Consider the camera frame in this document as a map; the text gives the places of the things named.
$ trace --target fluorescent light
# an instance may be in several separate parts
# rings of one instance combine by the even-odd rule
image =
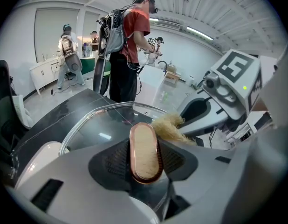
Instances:
[[[108,140],[110,140],[112,138],[112,136],[104,134],[104,133],[99,133],[98,135],[102,136],[103,138],[108,139]]]
[[[209,39],[210,41],[213,40],[213,38],[211,38],[210,36],[207,36],[207,35],[203,34],[202,32],[199,32],[199,31],[197,31],[197,30],[195,30],[195,29],[193,29],[193,28],[191,28],[191,27],[187,27],[186,29],[188,29],[188,30],[190,30],[190,31],[192,31],[192,32],[195,32],[195,33],[197,33],[197,34],[199,34],[199,35],[201,35],[201,36]]]

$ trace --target person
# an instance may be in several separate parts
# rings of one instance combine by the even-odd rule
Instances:
[[[58,81],[57,81],[57,88],[60,90],[62,88],[63,82],[64,82],[64,75],[68,70],[68,67],[65,63],[64,59],[64,54],[63,54],[63,49],[62,49],[62,38],[67,37],[72,40],[73,43],[73,49],[76,53],[78,53],[77,50],[77,43],[73,40],[71,37],[71,26],[69,24],[66,24],[63,26],[63,34],[60,37],[59,44],[58,44],[58,49],[60,52],[60,57],[59,57],[59,74],[58,74]],[[81,72],[76,73],[77,81],[80,85],[85,85],[85,81],[83,78],[83,75]]]
[[[123,14],[125,37],[132,35],[119,52],[110,56],[110,98],[116,102],[135,101],[139,60],[137,46],[153,52],[144,36],[150,33],[149,12],[155,9],[155,0],[134,0]]]
[[[98,34],[96,31],[91,32],[91,39],[92,51],[98,50]]]
[[[161,53],[161,43],[163,43],[163,38],[160,36],[157,39],[157,45],[154,48],[154,52],[150,52],[148,54],[148,64],[150,66],[155,66],[155,61],[159,56],[162,56],[163,54]]]

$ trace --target air conditioner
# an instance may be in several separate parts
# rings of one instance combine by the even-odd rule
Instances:
[[[155,27],[169,28],[175,31],[179,31],[181,28],[179,24],[170,21],[156,21],[151,25]]]

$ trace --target red t-shirt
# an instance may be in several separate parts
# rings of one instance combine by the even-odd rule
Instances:
[[[125,36],[128,37],[134,31],[143,32],[144,35],[148,35],[150,33],[150,23],[149,23],[149,14],[145,13],[141,8],[135,6],[131,7],[124,14],[125,17],[123,19],[123,28]],[[134,37],[131,36],[127,41],[129,46],[129,57],[128,61],[132,63],[139,63],[137,47],[134,42]],[[127,46],[126,44],[123,46],[120,54],[125,55],[127,57]]]

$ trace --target white cabinet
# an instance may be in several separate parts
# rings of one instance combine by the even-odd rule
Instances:
[[[50,58],[44,62],[38,62],[30,68],[32,81],[39,95],[39,89],[58,79],[59,66],[57,58]]]

